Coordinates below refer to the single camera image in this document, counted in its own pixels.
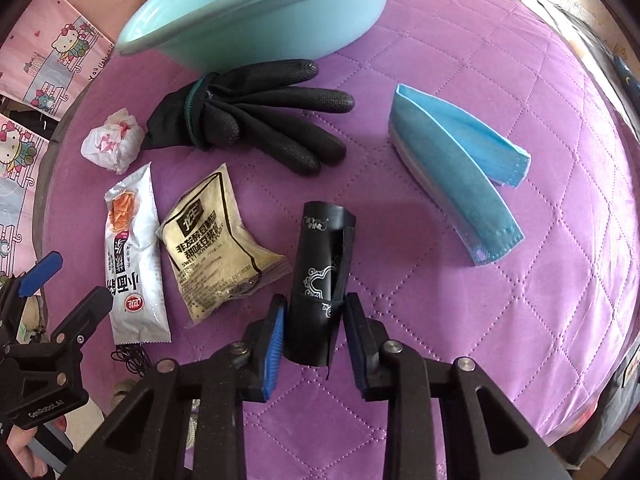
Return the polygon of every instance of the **purple quilted fabric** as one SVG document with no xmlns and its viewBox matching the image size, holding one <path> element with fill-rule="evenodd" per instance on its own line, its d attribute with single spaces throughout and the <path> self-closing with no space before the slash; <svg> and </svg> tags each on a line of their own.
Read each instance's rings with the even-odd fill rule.
<svg viewBox="0 0 640 480">
<path fill-rule="evenodd" d="M 349 290 L 366 312 L 425 356 L 477 360 L 553 439 L 590 405 L 637 331 L 638 182 L 628 157 L 635 140 L 562 40 L 515 0 L 389 0 L 366 35 L 319 65 L 314 86 L 356 98 L 350 114 L 310 114 L 347 144 L 343 164 L 300 178 L 257 150 L 146 152 L 135 168 L 153 161 L 160 216 L 226 162 L 249 231 L 293 261 L 303 203 L 347 207 L 358 218 Z M 89 286 L 104 283 L 102 197 L 120 178 L 81 158 L 82 139 L 120 107 L 145 123 L 167 92 L 194 78 L 153 52 L 117 57 L 82 102 L 47 205 L 44 251 L 65 257 L 46 287 L 52 326 Z M 472 265 L 390 145 L 398 82 L 463 107 L 531 154 L 520 187 L 499 189 L 526 239 L 498 264 Z M 174 341 L 150 353 L 182 363 L 238 338 L 273 292 L 290 287 L 283 279 L 187 330 L 164 250 L 162 270 Z M 103 323 L 82 363 L 84 384 L 105 410 L 122 375 L 109 358 L 112 344 Z M 338 344 L 329 380 L 324 370 L 283 361 L 273 399 L 246 406 L 250 478 L 381 477 L 386 407 L 360 400 L 343 335 Z"/>
</svg>

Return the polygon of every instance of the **picture of orange food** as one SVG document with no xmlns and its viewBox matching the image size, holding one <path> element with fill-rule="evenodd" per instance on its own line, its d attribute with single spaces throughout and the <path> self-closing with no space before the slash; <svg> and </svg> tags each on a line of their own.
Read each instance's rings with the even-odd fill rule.
<svg viewBox="0 0 640 480">
<path fill-rule="evenodd" d="M 129 229 L 135 205 L 136 194 L 131 191 L 124 191 L 111 201 L 109 220 L 114 232 L 121 233 Z"/>
</svg>

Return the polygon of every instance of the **snack package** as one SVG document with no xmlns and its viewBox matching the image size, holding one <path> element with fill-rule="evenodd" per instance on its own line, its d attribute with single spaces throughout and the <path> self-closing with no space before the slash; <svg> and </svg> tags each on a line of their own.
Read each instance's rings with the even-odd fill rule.
<svg viewBox="0 0 640 480">
<path fill-rule="evenodd" d="M 116 345 L 171 341 L 150 166 L 131 173 L 104 196 L 109 211 L 105 267 L 107 287 L 113 294 L 110 317 Z"/>
<path fill-rule="evenodd" d="M 121 175 L 138 158 L 144 139 L 145 132 L 136 118 L 122 108 L 107 117 L 103 126 L 89 132 L 82 142 L 80 154 L 101 168 Z"/>
<path fill-rule="evenodd" d="M 180 199 L 158 236 L 194 324 L 291 272 L 284 256 L 260 247 L 242 225 L 226 164 Z"/>
</svg>

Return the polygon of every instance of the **rolled black plastic sheet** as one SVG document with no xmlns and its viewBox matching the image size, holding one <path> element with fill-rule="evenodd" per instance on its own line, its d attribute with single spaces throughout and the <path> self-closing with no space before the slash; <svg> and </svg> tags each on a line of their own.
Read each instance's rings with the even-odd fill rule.
<svg viewBox="0 0 640 480">
<path fill-rule="evenodd" d="M 307 202 L 300 227 L 284 355 L 308 366 L 329 366 L 335 350 L 351 268 L 356 217 L 326 202 Z"/>
</svg>

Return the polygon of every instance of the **blue face mask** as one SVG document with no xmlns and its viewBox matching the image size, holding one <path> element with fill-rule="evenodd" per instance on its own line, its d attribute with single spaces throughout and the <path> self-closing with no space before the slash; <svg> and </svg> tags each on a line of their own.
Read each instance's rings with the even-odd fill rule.
<svg viewBox="0 0 640 480">
<path fill-rule="evenodd" d="M 489 178 L 516 187 L 529 153 L 461 108 L 406 85 L 396 89 L 389 135 L 476 265 L 499 260 L 524 240 Z"/>
</svg>

